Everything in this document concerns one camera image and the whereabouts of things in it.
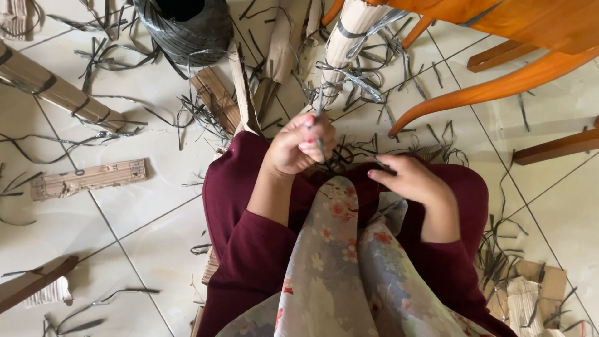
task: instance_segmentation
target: plastic strip bundle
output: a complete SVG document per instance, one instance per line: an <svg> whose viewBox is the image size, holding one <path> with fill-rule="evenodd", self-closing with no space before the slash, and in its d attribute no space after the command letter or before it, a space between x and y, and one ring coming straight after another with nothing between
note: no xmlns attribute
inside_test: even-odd
<svg viewBox="0 0 599 337"><path fill-rule="evenodd" d="M135 0L134 4L141 22L174 62L203 67L225 55L233 34L225 0L205 0L202 11L185 22L162 17L153 0Z"/></svg>

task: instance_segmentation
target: tile floor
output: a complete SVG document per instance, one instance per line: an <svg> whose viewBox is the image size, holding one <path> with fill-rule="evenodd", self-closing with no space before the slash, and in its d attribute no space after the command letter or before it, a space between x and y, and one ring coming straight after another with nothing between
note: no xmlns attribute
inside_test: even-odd
<svg viewBox="0 0 599 337"><path fill-rule="evenodd" d="M268 8L275 0L260 2ZM38 0L45 14L63 18L91 21L93 16L77 1ZM268 37L273 24L263 24L272 13L252 19L237 20L247 7L246 0L230 0L235 18L235 38L242 42L250 65L261 59L249 39L251 29L261 51L268 48ZM102 1L93 5L98 16L104 15ZM111 2L110 11L121 8L120 1ZM133 8L126 7L124 18L130 18ZM405 36L416 24L417 17L400 33ZM112 22L117 14L111 15ZM398 29L406 19L395 23ZM73 54L73 50L90 49L90 33L73 31L46 17L36 28L32 41L7 41L26 56L36 60L55 74L80 87L79 78L87 60ZM368 43L376 44L377 37ZM126 34L120 44L128 44ZM149 48L149 36L139 26L136 41ZM542 55L535 52L499 67L471 73L465 65L470 56L501 43L504 39L471 29L438 22L416 40L410 54L417 79L428 97L465 88L496 78L533 61ZM322 57L321 43L308 49L302 60L305 79L318 83L319 74L313 64ZM440 73L440 87L432 64ZM226 60L218 62L215 71L225 86L232 91L231 73ZM392 89L389 110L393 119L422 101L413 82L401 92L393 88L401 83L403 66L393 62L383 74L383 90ZM188 83L182 80L164 58L153 65L134 70L95 72L92 93L124 95L144 101L167 120L174 121L179 101ZM490 213L498 215L501 209L500 179L509 164L512 149L522 149L548 140L557 139L591 127L598 115L599 98L593 92L599 89L599 65L589 62L578 70L532 90L535 96L524 95L531 132L524 130L516 97L461 107L435 113L412 122L408 127L415 133L400 134L400 144L381 137L381 151L406 148L411 145L411 134L420 144L432 144L426 130L429 123L440 134L448 120L453 120L455 146L468 155L470 167L487 182L490 193ZM357 104L348 112L341 108L347 91L341 94L330 111L339 134L358 141L367 141L373 133L384 135L390 120L383 115L376 120L379 106ZM81 263L69 275L74 296L73 307L55 303L34 309L15 306L0 315L0 336L39 335L43 315L50 313L59 320L74 308L103 298L123 287L147 287L162 290L158 295L123 294L110 306L95 308L74 319L71 324L107 317L106 323L96 328L93 336L189 336L189 322L194 318L198 304L205 299L205 287L200 283L206 257L189 252L194 245L207 243L202 235L205 219L199 188L181 187L194 182L194 173L203 173L213 158L213 147L219 145L214 137L202 134L202 129L191 126L183 135L183 151L177 151L177 130L149 115L139 104L103 98L103 103L121 111L130 120L148 122L144 131L131 138L120 139L97 147L79 147L54 164L34 164L26 160L8 142L0 142L0 162L6 163L0 187L24 171L33 174L61 173L116 161L146 158L149 178L145 182L93 192L82 192L72 197L33 203L29 190L21 187L21 197L3 198L0 217L11 222L37 220L23 227L0 223L0 273L38 266L64 254L77 254ZM282 86L266 123L282 117L286 122L304 106L305 97L297 82L291 78ZM39 105L29 95L0 86L0 133L10 137L39 134L68 140L81 140L95 134L82 127L68 114L41 101ZM268 136L276 128L266 131ZM36 162L50 161L65 153L59 143L28 138L19 142L22 149ZM518 234L518 239L506 242L511 247L523 248L525 258L545 261L548 265L567 271L568 287L578 287L576 296L567 303L572 310L565 315L563 325L578 320L599 321L599 291L597 283L599 254L596 240L599 234L595 184L599 184L599 151L575 154L529 166L514 165L503 182L506 198L504 216L517 221L529 232L518 233L517 228L505 225L502 231ZM570 332L580 336L580 327Z"/></svg>

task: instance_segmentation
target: maroon sleeve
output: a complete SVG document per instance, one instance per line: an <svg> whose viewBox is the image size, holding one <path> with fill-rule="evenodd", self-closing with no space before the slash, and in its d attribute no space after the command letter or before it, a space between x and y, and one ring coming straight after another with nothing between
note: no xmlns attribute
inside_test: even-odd
<svg viewBox="0 0 599 337"><path fill-rule="evenodd" d="M281 291L297 235L246 210L208 283L198 337L213 337L229 322Z"/></svg>
<svg viewBox="0 0 599 337"><path fill-rule="evenodd" d="M418 274L443 304L497 337L517 337L510 327L489 313L486 299L479 290L474 264L462 240L452 243L421 242L410 250L408 256Z"/></svg>

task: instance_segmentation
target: tied cardboard roll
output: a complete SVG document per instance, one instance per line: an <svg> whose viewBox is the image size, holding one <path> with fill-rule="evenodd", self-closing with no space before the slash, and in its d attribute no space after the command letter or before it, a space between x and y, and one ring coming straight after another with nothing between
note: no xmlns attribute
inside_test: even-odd
<svg viewBox="0 0 599 337"><path fill-rule="evenodd" d="M100 165L68 173L38 177L31 181L31 199L64 198L90 189L121 186L146 180L143 159Z"/></svg>

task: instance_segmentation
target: person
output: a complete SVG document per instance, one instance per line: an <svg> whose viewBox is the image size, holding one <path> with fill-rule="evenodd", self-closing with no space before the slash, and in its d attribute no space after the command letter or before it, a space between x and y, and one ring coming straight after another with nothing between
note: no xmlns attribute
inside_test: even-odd
<svg viewBox="0 0 599 337"><path fill-rule="evenodd" d="M307 176L322 159L316 139L330 157L335 128L308 112L271 144L237 134L209 166L202 194L219 268L198 337L516 336L478 289L488 190L477 173L407 154L377 155L387 170ZM407 205L398 235L376 215L389 191Z"/></svg>

